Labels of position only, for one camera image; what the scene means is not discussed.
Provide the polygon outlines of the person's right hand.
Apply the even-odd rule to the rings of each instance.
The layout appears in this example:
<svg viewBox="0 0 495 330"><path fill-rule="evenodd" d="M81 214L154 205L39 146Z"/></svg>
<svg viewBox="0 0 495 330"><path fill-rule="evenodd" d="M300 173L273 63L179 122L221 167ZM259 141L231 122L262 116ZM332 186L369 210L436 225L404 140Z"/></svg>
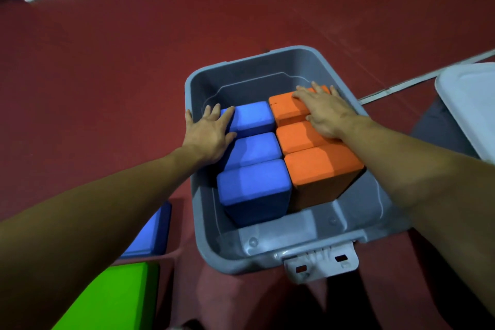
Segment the person's right hand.
<svg viewBox="0 0 495 330"><path fill-rule="evenodd" d="M351 132L359 122L362 116L358 115L355 110L344 100L326 92L322 85L312 82L313 88L320 87L321 94L315 96L293 96L302 101L309 109L310 114L321 118L323 122L323 133L319 133L327 138L345 139L346 135Z"/></svg>

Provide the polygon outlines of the person's left hand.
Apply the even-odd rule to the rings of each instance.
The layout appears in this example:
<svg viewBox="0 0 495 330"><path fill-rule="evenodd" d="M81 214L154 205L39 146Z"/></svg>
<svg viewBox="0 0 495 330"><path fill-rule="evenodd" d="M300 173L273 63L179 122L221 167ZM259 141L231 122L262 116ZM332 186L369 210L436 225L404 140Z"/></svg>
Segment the person's left hand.
<svg viewBox="0 0 495 330"><path fill-rule="evenodd" d="M212 108L207 106L202 118L186 131L182 147L191 153L199 167L217 163L223 157L227 148L222 148L222 142L234 109L229 107L219 119L211 119Z"/></svg>

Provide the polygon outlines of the orange foam block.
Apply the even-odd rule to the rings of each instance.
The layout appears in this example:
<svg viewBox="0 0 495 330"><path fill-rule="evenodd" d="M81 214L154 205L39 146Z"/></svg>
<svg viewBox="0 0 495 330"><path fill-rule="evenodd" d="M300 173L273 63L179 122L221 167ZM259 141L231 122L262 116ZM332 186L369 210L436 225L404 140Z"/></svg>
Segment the orange foam block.
<svg viewBox="0 0 495 330"><path fill-rule="evenodd" d="M293 92L269 97L268 104L277 127L305 121L306 117L310 114L306 105L293 96Z"/></svg>
<svg viewBox="0 0 495 330"><path fill-rule="evenodd" d="M288 213L336 200L365 169L342 142L334 142L284 158L293 189Z"/></svg>
<svg viewBox="0 0 495 330"><path fill-rule="evenodd" d="M338 139L327 138L319 134L308 121L278 127L275 134L284 156L339 142Z"/></svg>

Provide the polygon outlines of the blue foam block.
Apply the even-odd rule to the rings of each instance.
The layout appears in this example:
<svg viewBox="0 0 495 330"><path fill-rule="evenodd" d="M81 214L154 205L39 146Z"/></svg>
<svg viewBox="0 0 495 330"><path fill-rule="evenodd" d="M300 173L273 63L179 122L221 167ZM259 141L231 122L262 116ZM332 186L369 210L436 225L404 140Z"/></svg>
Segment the blue foam block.
<svg viewBox="0 0 495 330"><path fill-rule="evenodd" d="M220 204L238 228L288 213L293 185L283 159L223 171L216 179Z"/></svg>
<svg viewBox="0 0 495 330"><path fill-rule="evenodd" d="M267 101L236 106L226 133L237 133L237 139L262 133L272 133L276 129L274 115Z"/></svg>
<svg viewBox="0 0 495 330"><path fill-rule="evenodd" d="M172 206L169 201L149 219L120 259L147 258L165 254Z"/></svg>
<svg viewBox="0 0 495 330"><path fill-rule="evenodd" d="M261 133L232 142L218 161L217 167L219 171L234 170L282 157L276 134L274 132Z"/></svg>

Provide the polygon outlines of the person's right forearm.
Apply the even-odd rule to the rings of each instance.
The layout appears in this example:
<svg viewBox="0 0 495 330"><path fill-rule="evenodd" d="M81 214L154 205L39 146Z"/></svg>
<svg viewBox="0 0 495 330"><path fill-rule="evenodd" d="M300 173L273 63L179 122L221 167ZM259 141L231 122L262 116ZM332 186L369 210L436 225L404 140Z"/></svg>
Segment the person's right forearm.
<svg viewBox="0 0 495 330"><path fill-rule="evenodd" d="M495 317L495 165L359 115L338 136Z"/></svg>

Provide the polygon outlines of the person's left forearm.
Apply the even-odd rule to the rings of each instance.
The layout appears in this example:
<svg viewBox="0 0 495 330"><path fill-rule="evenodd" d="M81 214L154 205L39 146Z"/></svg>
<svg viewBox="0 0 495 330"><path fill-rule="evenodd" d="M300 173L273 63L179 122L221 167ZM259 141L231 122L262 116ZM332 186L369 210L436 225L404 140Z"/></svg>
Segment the person's left forearm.
<svg viewBox="0 0 495 330"><path fill-rule="evenodd" d="M198 146L184 145L0 222L0 328L50 330L207 162Z"/></svg>

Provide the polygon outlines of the grey plastic storage bin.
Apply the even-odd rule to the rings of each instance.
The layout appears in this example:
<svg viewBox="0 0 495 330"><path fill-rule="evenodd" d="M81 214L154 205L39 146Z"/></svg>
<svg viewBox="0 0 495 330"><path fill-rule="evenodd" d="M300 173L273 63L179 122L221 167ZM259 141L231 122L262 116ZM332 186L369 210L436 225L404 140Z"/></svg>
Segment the grey plastic storage bin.
<svg viewBox="0 0 495 330"><path fill-rule="evenodd" d="M326 59L308 46L290 46L196 70L185 82L185 106L198 120L207 105L228 108L267 101L311 81L335 86L358 114L368 115ZM204 261L226 275L294 264L302 257L348 246L351 255L342 262L341 274L358 266L359 261L351 264L357 256L354 241L367 243L410 228L369 171L333 202L243 228L221 209L214 182L207 169L191 176L195 239Z"/></svg>

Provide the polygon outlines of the white plastic bin lid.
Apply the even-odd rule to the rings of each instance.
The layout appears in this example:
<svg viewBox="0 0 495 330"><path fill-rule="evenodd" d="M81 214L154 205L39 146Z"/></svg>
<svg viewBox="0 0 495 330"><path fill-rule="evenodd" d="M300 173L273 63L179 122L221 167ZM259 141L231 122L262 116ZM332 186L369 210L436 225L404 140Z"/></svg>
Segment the white plastic bin lid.
<svg viewBox="0 0 495 330"><path fill-rule="evenodd" d="M479 158L495 164L495 62L452 65L435 89Z"/></svg>

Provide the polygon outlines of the green foam block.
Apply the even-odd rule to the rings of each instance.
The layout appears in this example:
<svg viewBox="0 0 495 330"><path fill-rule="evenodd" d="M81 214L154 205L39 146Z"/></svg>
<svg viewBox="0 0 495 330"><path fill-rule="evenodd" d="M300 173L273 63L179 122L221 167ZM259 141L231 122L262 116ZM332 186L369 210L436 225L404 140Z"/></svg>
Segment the green foam block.
<svg viewBox="0 0 495 330"><path fill-rule="evenodd" d="M109 267L80 294L53 330L152 330L159 265Z"/></svg>

